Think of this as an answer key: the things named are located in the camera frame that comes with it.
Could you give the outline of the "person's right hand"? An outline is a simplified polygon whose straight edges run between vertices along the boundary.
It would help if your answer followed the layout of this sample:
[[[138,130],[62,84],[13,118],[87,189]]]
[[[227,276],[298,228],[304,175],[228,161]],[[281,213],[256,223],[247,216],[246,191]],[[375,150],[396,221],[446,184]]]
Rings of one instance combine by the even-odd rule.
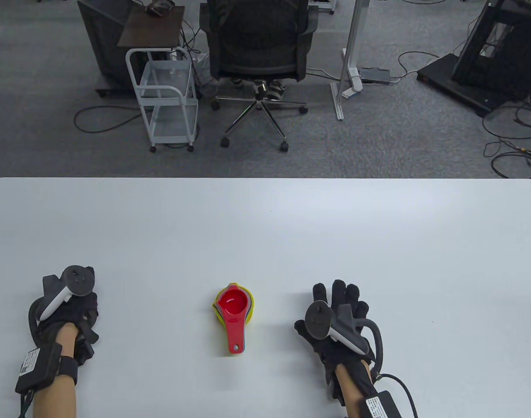
[[[315,284],[313,303],[294,324],[319,355],[332,397],[347,407],[377,394],[370,364],[378,374],[383,360],[379,329],[366,318],[369,305],[359,296],[356,285],[335,280],[327,300],[325,285]]]

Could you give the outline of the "person's left hand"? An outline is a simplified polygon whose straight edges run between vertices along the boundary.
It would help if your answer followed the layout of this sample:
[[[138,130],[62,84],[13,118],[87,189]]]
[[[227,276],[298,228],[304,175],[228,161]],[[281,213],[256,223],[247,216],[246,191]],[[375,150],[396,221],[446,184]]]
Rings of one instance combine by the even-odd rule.
[[[93,330],[98,318],[95,272],[91,266],[71,265],[61,276],[42,278],[43,296],[28,311],[31,338],[35,346],[53,343],[67,323],[77,329],[74,359],[79,366],[93,357],[93,344],[100,338]]]

